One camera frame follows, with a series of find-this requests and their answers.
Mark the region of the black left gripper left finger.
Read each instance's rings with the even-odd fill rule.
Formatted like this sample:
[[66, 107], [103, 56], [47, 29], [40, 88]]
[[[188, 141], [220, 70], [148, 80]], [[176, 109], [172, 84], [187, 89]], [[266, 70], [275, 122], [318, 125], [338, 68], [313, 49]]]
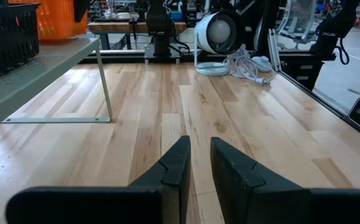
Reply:
[[181, 136], [128, 186], [140, 190], [137, 205], [145, 224], [186, 224], [191, 182], [191, 140]]

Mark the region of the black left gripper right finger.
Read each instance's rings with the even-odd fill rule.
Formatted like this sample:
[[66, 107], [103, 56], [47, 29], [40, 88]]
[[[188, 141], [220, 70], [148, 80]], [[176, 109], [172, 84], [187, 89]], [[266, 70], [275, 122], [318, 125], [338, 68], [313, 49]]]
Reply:
[[303, 188], [221, 138], [211, 167], [225, 224], [303, 224]]

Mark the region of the orange plastic basket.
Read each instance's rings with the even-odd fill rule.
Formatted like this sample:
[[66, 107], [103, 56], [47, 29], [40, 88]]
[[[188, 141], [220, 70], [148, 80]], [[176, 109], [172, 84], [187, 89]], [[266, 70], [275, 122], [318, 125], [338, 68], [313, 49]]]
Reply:
[[36, 10], [40, 40], [62, 40], [86, 34], [87, 12], [75, 21], [73, 0], [8, 0], [10, 4], [39, 3]]

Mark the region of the black slotted plastic basket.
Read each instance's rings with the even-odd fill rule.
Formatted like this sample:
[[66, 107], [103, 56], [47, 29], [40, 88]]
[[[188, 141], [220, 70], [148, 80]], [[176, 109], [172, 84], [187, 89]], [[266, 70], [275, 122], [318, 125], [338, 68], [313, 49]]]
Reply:
[[0, 0], [0, 76], [39, 54], [39, 6]]

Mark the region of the grey mesh office chair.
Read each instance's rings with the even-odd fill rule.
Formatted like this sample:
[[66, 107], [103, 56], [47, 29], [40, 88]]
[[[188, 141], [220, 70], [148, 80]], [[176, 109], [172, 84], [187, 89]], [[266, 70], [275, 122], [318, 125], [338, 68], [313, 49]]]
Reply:
[[316, 0], [287, 0], [285, 18], [278, 34], [291, 38], [305, 39], [314, 22]]

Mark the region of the wooden top background table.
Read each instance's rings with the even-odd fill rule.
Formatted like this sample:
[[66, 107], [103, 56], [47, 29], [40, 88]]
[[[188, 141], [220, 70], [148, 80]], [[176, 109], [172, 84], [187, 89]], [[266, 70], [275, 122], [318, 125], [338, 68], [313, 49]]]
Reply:
[[110, 41], [108, 34], [132, 34], [148, 33], [147, 25], [145, 22], [138, 22], [136, 25], [129, 22], [91, 22], [88, 24], [88, 29], [91, 33], [100, 36], [100, 41], [103, 50], [110, 50]]

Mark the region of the green perforated metal stand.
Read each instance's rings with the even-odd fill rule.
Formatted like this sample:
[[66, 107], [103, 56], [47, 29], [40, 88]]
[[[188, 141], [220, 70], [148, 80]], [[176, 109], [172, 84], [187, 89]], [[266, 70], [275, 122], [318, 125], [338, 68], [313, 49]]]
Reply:
[[[107, 104], [106, 117], [11, 118], [10, 115], [94, 53]], [[0, 124], [109, 123], [113, 112], [100, 53], [100, 39], [75, 38], [42, 44], [37, 57], [0, 77]]]

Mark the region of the white lamp stand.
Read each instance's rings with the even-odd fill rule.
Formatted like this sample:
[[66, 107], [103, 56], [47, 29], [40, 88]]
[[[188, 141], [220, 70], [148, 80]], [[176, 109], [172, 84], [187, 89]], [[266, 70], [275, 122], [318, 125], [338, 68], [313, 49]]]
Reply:
[[229, 68], [224, 63], [219, 62], [201, 62], [198, 63], [198, 34], [194, 32], [194, 67], [196, 72], [212, 77], [221, 77], [229, 73]]

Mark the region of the white round lamp base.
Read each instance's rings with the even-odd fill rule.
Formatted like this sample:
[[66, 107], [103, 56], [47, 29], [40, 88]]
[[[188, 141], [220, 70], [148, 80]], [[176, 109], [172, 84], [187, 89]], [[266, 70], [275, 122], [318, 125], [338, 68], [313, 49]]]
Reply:
[[272, 64], [266, 56], [252, 57], [252, 63], [255, 65], [258, 72], [271, 72]]

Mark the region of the black drawer cabinet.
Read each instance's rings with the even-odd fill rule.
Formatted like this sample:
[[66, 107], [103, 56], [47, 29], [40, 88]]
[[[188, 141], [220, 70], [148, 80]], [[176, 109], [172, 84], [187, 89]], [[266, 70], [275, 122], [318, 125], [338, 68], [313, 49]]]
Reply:
[[324, 61], [335, 60], [335, 54], [320, 56], [309, 51], [280, 52], [282, 71], [296, 82], [312, 91]]

